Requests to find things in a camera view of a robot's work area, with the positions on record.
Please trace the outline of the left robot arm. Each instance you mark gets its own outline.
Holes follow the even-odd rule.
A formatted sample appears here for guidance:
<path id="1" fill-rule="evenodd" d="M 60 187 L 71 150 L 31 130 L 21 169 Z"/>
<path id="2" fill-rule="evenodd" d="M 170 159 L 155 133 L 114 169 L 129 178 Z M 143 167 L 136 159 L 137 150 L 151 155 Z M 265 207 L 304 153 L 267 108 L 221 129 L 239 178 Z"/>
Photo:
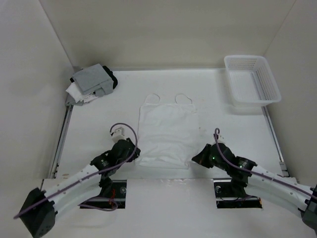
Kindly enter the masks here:
<path id="1" fill-rule="evenodd" d="M 84 207 L 92 198 L 115 194 L 110 177 L 123 164 L 138 158 L 140 152 L 138 143 L 130 138 L 117 141 L 112 149 L 95 157 L 70 178 L 47 190 L 30 191 L 15 218 L 21 219 L 32 237 L 43 237 L 72 208 Z"/>

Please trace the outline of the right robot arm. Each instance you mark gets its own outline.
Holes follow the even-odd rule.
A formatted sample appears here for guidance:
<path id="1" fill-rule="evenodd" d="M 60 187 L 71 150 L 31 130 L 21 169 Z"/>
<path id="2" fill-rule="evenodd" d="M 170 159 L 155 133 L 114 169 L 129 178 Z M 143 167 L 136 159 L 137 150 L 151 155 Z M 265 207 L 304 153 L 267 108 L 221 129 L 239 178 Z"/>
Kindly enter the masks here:
<path id="1" fill-rule="evenodd" d="M 254 196 L 274 203 L 317 230 L 317 188 L 302 185 L 271 173 L 256 162 L 234 155 L 223 143 L 206 144 L 192 161 L 205 167 L 217 167 L 231 177 L 233 195 Z"/>

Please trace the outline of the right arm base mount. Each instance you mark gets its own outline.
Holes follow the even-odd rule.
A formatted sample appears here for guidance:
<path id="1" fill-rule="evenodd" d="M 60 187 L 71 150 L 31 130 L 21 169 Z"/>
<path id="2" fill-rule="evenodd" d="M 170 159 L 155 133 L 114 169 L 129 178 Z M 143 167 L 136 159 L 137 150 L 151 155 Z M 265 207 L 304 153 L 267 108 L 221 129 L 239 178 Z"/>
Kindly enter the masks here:
<path id="1" fill-rule="evenodd" d="M 218 209 L 262 209 L 260 198 L 247 195 L 244 189 L 231 179 L 216 179 L 213 186 Z"/>

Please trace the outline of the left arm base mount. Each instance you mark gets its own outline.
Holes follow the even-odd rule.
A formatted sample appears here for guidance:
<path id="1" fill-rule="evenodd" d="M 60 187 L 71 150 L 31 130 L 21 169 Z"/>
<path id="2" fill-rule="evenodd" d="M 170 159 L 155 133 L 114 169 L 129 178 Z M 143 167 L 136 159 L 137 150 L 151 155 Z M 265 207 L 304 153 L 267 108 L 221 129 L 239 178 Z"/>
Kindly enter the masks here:
<path id="1" fill-rule="evenodd" d="M 80 209 L 112 211 L 125 209 L 127 180 L 113 180 L 110 188 L 103 188 L 97 197 L 90 198 L 79 205 Z"/>

